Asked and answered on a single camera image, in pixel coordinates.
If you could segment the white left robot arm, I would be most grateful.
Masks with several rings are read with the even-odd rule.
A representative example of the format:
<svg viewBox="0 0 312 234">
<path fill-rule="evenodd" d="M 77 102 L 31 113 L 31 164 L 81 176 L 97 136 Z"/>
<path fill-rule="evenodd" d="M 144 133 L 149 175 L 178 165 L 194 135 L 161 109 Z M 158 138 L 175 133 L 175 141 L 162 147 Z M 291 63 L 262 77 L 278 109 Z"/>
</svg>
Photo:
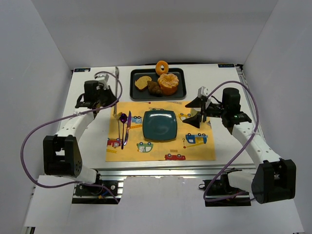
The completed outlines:
<svg viewBox="0 0 312 234">
<path fill-rule="evenodd" d="M 84 83 L 84 93 L 75 105 L 75 114 L 53 136 L 43 140 L 44 172 L 50 176 L 62 176 L 74 181 L 94 184 L 97 171 L 83 165 L 78 142 L 96 118 L 101 107 L 112 106 L 117 98 L 105 80 L 89 80 Z"/>
</svg>

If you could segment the sliced bread loaf piece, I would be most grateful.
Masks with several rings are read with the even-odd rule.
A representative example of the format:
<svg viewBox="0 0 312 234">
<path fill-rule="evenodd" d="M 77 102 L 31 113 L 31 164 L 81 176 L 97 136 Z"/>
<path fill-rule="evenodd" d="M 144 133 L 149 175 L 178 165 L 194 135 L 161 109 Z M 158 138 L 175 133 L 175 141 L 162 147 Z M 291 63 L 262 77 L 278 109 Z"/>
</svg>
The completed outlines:
<svg viewBox="0 0 312 234">
<path fill-rule="evenodd" d="M 152 78 L 150 76 L 141 76 L 138 78 L 138 80 L 135 81 L 135 87 L 139 91 L 143 91 L 148 87 L 149 81 L 152 81 Z"/>
</svg>

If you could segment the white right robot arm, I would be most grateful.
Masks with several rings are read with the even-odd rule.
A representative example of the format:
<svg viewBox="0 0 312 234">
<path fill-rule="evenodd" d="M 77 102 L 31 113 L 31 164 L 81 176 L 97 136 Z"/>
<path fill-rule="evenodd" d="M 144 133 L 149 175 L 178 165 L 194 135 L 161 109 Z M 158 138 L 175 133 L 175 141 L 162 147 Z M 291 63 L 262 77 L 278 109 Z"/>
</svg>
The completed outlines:
<svg viewBox="0 0 312 234">
<path fill-rule="evenodd" d="M 252 159 L 256 172 L 250 174 L 239 169 L 224 169 L 218 178 L 207 185 L 221 188 L 228 198 L 243 193 L 252 194 L 260 203 L 276 202 L 293 199 L 295 197 L 296 165 L 290 159 L 283 159 L 256 132 L 249 116 L 241 111 L 240 93 L 236 88 L 225 88 L 220 103 L 212 103 L 209 91 L 200 87 L 197 97 L 186 105 L 197 111 L 195 115 L 185 119 L 196 128 L 200 127 L 207 117 L 219 117 L 223 126 L 242 145 Z"/>
</svg>

